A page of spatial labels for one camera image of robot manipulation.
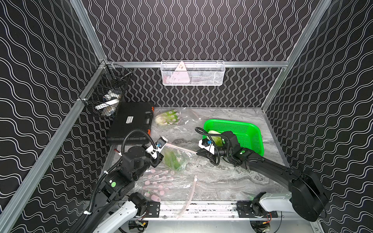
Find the chinese cabbage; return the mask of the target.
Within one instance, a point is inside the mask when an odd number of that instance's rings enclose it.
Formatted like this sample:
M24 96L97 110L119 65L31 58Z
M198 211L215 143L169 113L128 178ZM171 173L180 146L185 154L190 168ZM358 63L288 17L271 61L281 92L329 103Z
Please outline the chinese cabbage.
M216 135L216 136L211 136L211 138L218 147L223 146L223 139L220 137L219 132L214 131L214 130L210 130L210 131L208 131L208 133L211 134L211 135Z

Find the zip-top bag with cabbage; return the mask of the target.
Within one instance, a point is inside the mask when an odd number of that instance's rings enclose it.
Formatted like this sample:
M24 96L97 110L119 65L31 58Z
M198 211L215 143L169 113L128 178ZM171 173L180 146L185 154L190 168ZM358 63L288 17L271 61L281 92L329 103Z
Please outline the zip-top bag with cabbage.
M167 109L154 117L154 122L158 125L183 125L192 122L198 122L201 118L197 113L188 108Z
M185 170L187 164L196 156L196 152L170 143L163 147L163 162L173 171Z
M171 213L180 219L191 204L197 181L197 175L187 175L183 171L150 168L136 182L135 191L165 207L172 201L180 201L179 207L171 208Z

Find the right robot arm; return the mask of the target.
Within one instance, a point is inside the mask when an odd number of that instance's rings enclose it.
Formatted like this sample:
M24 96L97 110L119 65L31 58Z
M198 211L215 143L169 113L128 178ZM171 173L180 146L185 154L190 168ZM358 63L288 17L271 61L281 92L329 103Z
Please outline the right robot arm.
M241 211L250 210L256 217L275 211L294 212L310 222L315 222L325 211L329 199L313 171L291 169L266 159L254 150L242 147L231 131L212 134L200 127L195 131L205 136L199 141L198 156L208 159L215 166L224 160L235 167L257 172L288 190L287 194L261 192L249 207L241 208Z

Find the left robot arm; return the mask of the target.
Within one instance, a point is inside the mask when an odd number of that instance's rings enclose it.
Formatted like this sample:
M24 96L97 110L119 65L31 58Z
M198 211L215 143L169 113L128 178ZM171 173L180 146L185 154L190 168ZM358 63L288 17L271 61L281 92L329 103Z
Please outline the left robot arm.
M144 135L150 146L133 146L127 150L126 142L134 133ZM122 142L121 159L104 171L91 193L87 208L69 231L114 233L132 218L146 216L149 213L147 198L138 192L129 192L146 170L162 162L161 151L167 142L163 136L153 141L142 129L130 131Z

